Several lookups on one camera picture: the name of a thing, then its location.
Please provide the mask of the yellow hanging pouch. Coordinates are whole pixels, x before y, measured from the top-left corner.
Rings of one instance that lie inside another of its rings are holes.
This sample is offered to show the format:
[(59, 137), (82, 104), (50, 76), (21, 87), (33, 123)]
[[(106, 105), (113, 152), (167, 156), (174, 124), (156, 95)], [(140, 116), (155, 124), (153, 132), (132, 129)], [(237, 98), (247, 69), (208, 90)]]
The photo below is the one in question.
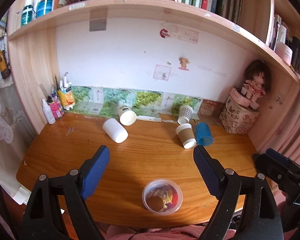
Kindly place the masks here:
[(5, 54), (3, 50), (0, 50), (0, 73), (3, 79), (6, 79), (10, 76), (11, 71), (8, 66)]

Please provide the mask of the brown sleeved paper cup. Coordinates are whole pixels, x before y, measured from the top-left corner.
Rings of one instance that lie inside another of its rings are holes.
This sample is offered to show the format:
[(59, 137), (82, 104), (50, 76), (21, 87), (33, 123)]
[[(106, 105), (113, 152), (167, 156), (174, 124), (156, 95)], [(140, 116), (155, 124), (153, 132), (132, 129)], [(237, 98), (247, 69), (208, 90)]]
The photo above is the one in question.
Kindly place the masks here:
[(197, 142), (191, 124), (179, 125), (175, 132), (185, 149), (193, 148)]

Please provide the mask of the wooden shelf board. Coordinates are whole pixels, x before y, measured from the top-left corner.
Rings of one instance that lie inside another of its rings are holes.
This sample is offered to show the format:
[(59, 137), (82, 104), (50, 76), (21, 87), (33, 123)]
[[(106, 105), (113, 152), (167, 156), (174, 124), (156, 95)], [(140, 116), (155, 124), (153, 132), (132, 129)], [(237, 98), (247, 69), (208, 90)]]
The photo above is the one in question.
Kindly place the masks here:
[(74, 3), (20, 27), (8, 36), (8, 40), (74, 22), (105, 18), (159, 20), (211, 33), (251, 52), (300, 84), (291, 68), (252, 33), (214, 13), (170, 0), (88, 0)]

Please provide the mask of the white lace curtain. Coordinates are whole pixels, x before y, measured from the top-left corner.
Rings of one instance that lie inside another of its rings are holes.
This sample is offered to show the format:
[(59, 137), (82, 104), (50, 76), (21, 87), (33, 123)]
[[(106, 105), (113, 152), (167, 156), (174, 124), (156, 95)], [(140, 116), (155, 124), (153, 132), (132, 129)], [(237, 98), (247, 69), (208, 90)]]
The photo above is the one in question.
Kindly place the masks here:
[[(6, 42), (0, 39), (0, 50), (4, 51), (6, 60)], [(23, 120), (24, 113), (13, 84), (12, 75), (6, 79), (0, 73), (0, 141), (11, 144), (18, 123)]]

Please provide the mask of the white squeeze bottle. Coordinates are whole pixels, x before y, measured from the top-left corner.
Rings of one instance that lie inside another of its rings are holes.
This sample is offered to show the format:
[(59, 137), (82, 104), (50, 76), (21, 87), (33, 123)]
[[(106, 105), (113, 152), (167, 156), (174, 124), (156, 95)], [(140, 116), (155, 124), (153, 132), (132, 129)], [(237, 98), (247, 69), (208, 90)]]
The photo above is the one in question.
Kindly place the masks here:
[(53, 116), (52, 110), (45, 99), (42, 99), (42, 108), (48, 124), (54, 124), (56, 122), (55, 117)]

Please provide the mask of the white paper cup black logo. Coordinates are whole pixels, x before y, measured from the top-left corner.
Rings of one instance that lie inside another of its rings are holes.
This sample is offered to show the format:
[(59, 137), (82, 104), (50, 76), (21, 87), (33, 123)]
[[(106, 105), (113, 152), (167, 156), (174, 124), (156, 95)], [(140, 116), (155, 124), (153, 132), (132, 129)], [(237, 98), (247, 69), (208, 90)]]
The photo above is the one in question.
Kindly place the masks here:
[(119, 120), (124, 126), (130, 126), (136, 121), (136, 113), (126, 105), (119, 105), (117, 112), (119, 115)]

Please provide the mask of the white plastic cup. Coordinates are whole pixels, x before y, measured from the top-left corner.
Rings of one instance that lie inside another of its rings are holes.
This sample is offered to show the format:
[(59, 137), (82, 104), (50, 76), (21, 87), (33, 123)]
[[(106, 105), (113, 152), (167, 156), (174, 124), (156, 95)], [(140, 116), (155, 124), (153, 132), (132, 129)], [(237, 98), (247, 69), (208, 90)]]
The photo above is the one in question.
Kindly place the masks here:
[(128, 138), (126, 129), (114, 118), (107, 119), (103, 126), (103, 130), (116, 143), (122, 143)]

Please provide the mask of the checkered paper cup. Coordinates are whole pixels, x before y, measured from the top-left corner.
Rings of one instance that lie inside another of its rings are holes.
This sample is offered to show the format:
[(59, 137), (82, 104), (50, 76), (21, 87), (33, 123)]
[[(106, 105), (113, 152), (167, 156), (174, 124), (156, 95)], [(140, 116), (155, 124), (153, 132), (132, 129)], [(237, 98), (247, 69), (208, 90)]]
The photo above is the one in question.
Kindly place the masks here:
[(178, 114), (178, 124), (188, 124), (192, 118), (193, 109), (189, 105), (181, 105)]

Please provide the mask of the pink round box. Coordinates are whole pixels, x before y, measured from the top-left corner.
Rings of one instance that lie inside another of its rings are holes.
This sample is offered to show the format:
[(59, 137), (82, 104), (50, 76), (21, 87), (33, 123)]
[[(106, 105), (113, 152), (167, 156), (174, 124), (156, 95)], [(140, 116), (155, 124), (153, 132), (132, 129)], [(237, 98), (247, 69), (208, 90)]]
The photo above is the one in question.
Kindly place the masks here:
[(230, 91), (230, 94), (231, 98), (233, 99), (233, 101), (242, 106), (242, 107), (249, 107), (250, 103), (251, 103), (251, 100), (250, 99), (247, 99), (245, 96), (243, 96), (241, 93), (240, 93), (240, 90), (236, 87), (233, 87)]

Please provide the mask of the pink clothing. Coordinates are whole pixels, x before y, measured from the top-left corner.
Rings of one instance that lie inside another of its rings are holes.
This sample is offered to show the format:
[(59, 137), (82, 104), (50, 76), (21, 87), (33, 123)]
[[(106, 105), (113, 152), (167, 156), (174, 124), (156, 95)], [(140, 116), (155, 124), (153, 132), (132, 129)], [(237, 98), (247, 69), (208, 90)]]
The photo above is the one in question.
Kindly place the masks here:
[(198, 239), (205, 226), (188, 225), (176, 228), (156, 229), (155, 231), (134, 230), (127, 227), (110, 225), (105, 239)]

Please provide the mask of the clear printed plastic cup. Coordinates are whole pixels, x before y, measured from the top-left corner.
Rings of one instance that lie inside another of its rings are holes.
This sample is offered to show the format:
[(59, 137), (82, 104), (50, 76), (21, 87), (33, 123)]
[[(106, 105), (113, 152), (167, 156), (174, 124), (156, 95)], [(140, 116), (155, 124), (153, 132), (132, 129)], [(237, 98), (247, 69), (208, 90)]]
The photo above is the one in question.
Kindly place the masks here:
[(143, 188), (142, 202), (151, 213), (167, 216), (180, 209), (183, 192), (172, 180), (155, 179)]

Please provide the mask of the pink pen can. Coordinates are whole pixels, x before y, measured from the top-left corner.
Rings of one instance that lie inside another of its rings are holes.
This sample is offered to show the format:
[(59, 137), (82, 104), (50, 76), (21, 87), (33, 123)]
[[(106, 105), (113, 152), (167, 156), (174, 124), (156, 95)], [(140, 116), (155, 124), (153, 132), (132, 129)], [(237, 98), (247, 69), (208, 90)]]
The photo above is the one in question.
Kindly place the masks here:
[(60, 101), (57, 97), (53, 98), (51, 96), (48, 96), (47, 97), (47, 104), (49, 105), (55, 119), (60, 119), (60, 118), (63, 117), (64, 111), (63, 111), (61, 103), (60, 103)]

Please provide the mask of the brown-haired rag doll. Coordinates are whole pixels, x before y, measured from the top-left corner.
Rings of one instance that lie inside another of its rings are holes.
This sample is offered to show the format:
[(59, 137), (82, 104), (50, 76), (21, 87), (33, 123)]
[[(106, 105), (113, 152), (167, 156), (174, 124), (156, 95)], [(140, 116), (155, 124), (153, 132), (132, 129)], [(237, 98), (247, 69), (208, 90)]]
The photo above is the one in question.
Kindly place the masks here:
[(257, 110), (257, 100), (271, 90), (271, 71), (261, 60), (251, 62), (244, 71), (245, 82), (241, 88), (241, 94), (247, 98), (249, 107)]

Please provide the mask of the patterned fabric basket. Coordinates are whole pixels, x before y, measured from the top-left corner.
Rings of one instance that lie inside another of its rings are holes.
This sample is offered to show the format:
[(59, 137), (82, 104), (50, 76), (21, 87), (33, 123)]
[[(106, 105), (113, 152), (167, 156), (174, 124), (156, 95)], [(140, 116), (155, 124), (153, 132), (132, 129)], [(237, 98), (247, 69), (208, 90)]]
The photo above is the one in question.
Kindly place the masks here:
[(231, 96), (219, 115), (223, 128), (230, 134), (246, 134), (254, 125), (258, 111), (242, 107), (234, 102)]

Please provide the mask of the red round sticker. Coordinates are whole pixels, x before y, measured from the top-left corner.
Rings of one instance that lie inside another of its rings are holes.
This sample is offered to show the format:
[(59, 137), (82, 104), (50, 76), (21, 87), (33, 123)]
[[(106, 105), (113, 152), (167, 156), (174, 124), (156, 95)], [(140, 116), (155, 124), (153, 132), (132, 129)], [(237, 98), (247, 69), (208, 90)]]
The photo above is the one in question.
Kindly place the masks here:
[(168, 38), (170, 36), (167, 29), (161, 29), (159, 35), (161, 38)]

